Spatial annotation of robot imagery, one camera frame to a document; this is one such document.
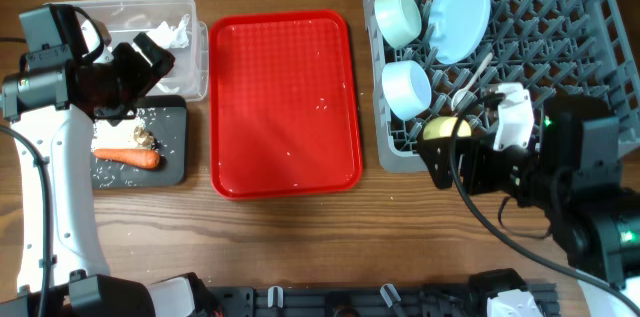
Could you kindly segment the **green bowl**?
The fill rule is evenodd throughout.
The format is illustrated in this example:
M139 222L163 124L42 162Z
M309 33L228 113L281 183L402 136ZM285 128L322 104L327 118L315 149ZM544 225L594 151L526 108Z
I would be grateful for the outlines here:
M414 0L374 0L374 15L385 41L400 49L422 30L422 17Z

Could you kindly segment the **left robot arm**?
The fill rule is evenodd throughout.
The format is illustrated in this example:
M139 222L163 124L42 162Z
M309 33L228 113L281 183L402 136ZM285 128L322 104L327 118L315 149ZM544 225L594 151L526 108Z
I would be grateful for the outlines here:
M194 274L151 285L115 278L95 220L90 145L99 118L123 118L174 65L145 34L103 59L89 47L87 13L68 4L23 12L28 50L1 86L2 132L19 153L24 251L16 298L5 316L219 316L216 297Z

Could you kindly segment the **orange carrot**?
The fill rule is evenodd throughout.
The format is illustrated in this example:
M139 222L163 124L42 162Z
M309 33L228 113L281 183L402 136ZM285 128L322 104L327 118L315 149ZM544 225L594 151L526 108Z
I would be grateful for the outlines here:
M141 169L155 169L160 165L161 156L147 149L95 149L94 156L99 159L116 161Z

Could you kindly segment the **yellow plastic cup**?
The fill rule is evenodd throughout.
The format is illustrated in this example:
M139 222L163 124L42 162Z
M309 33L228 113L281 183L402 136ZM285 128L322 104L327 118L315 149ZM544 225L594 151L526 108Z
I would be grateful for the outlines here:
M437 117L426 124L422 132L423 140L433 140L439 138L450 137L452 130L457 122L457 117ZM470 137L472 134L471 127L466 120L462 120L459 129L459 137Z

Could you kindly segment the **light blue small bowl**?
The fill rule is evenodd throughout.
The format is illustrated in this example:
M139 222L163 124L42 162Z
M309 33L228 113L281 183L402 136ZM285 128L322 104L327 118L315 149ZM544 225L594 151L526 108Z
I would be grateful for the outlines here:
M402 121L417 117L431 106L430 80L425 70L413 60L386 64L381 82L391 111Z

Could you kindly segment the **brown food scrap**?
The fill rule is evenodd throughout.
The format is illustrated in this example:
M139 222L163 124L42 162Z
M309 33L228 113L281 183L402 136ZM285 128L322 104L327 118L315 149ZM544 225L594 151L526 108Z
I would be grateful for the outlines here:
M136 147L140 149L153 149L155 146L154 136L141 126L134 128L132 139L136 143Z

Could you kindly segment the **light blue plate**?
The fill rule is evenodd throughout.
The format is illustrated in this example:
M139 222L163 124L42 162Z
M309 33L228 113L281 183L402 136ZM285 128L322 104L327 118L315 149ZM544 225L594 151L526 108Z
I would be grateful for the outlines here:
M441 64L456 64L479 46L488 27L491 0L433 0L428 25L429 47Z

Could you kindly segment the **white rice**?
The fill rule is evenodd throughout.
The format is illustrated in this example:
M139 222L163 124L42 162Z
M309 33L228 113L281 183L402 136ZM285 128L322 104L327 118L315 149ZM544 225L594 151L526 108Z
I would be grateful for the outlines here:
M93 124L91 140L91 183L94 189L134 188L151 186L152 179L161 175L166 159L161 149L162 141L151 130L154 119L145 118L147 109L130 111L125 119L97 119ZM111 160L94 156L95 149L140 149L132 139L136 126L149 131L155 138L153 149L161 156L160 165L155 169L141 169Z

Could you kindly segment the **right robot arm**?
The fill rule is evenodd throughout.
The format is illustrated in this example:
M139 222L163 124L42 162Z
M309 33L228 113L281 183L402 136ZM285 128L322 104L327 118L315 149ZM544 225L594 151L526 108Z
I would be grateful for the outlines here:
M588 96L554 97L538 137L527 92L494 92L467 105L437 137L422 135L421 159L435 186L454 187L474 217L522 256L579 281L594 316L639 313L639 194L621 184L619 120ZM474 204L501 191L543 211L546 235L565 252L560 265L513 239Z

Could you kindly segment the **white plastic spoon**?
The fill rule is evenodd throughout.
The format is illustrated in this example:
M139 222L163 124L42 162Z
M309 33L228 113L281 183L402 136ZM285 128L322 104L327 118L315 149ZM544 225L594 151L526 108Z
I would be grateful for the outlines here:
M489 66L493 56L494 54L492 52L489 52L485 56L485 58L482 60L481 64L476 69L476 71L474 72L473 76L468 81L468 83L453 95L451 99L451 107L454 111L456 111L459 108L459 105L461 104L461 102L469 92L470 88L473 86L473 84L478 80L478 78L483 74L483 72Z

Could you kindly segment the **white napkin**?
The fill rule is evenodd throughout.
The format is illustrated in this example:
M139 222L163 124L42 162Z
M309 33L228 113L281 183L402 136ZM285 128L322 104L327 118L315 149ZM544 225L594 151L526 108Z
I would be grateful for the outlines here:
M163 49L183 49L189 46L187 27L191 21L189 14L185 14L177 26L170 26L163 21L155 29L149 30L146 35Z

